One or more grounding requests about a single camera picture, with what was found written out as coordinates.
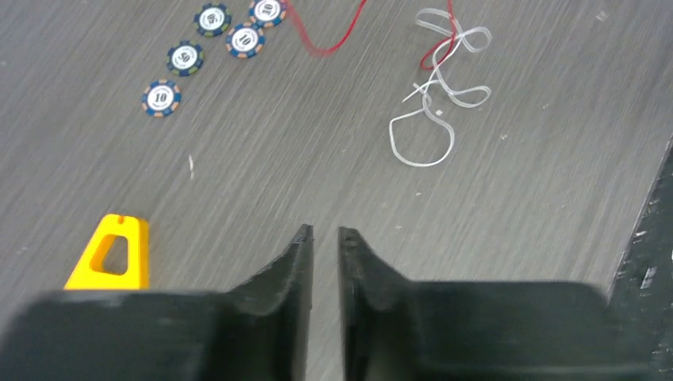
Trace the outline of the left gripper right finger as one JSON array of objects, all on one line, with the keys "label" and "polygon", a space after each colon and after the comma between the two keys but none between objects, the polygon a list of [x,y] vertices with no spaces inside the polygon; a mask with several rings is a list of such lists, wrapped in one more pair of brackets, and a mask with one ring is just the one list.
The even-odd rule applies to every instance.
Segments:
[{"label": "left gripper right finger", "polygon": [[338,230],[346,380],[646,380],[604,295],[564,281],[420,281]]}]

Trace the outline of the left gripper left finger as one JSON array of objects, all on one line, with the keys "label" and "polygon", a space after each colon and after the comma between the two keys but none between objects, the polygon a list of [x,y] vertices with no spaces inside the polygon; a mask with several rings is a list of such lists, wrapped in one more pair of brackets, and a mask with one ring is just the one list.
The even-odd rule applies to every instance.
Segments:
[{"label": "left gripper left finger", "polygon": [[4,380],[303,380],[313,229],[241,285],[211,291],[58,291],[1,338]]}]

